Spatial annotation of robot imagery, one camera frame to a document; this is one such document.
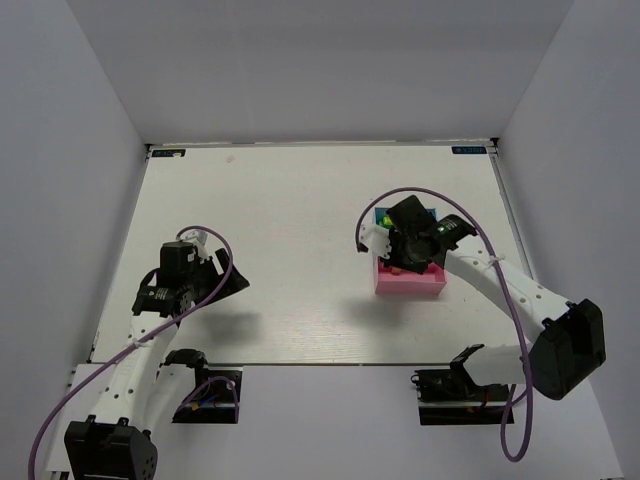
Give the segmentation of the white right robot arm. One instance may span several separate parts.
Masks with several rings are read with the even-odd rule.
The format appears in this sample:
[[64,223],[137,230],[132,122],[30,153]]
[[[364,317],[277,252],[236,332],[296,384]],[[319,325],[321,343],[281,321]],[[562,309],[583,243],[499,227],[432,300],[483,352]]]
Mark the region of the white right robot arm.
[[431,264],[473,286],[509,316],[512,346],[473,345],[449,364],[453,390],[472,399],[488,385],[523,384],[561,400],[606,359],[603,313],[592,301],[572,302],[498,258],[468,216],[436,219],[411,195],[387,215],[386,264],[423,273]]

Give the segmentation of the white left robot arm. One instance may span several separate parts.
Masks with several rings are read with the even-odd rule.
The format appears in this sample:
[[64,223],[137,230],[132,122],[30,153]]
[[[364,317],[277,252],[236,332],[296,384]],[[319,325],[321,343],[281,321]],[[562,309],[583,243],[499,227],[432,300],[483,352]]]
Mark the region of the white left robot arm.
[[152,434],[160,420],[205,396],[205,355],[171,350],[187,312],[248,288],[226,248],[208,254],[207,233],[185,231],[161,246],[159,265],[139,283],[124,354],[83,421],[69,423],[64,445],[76,479],[151,479],[158,467]]

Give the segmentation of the yellow cap highlighter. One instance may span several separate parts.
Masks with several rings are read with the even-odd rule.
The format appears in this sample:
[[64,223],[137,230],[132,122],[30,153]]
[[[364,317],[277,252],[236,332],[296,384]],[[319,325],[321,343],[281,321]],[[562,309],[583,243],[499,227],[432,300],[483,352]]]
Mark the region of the yellow cap highlighter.
[[377,224],[383,228],[390,229],[393,227],[393,223],[387,215],[383,215],[382,217],[376,220]]

